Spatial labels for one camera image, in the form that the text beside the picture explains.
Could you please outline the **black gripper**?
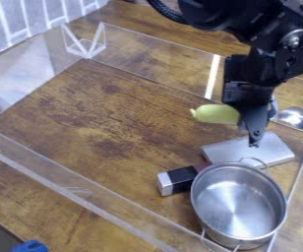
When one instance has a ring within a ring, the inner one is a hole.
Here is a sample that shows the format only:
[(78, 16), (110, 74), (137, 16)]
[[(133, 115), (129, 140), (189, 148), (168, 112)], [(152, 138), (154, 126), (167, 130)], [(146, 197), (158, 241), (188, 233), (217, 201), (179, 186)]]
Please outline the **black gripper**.
[(235, 108), (244, 107), (239, 128), (248, 132), (249, 147), (257, 148), (268, 121), (278, 120), (279, 104), (272, 94), (275, 86), (252, 80), (253, 73), (247, 66), (245, 55), (232, 55), (225, 59), (221, 100)]

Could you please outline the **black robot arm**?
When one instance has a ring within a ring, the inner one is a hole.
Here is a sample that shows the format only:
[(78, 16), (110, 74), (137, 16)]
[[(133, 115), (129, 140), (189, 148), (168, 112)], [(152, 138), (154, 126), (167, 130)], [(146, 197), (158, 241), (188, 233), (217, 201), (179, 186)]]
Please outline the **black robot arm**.
[(274, 116), (276, 87), (303, 75), (303, 4), (299, 0), (180, 0), (185, 21), (197, 29), (229, 32), (251, 46), (225, 59), (223, 103), (240, 112), (256, 147)]

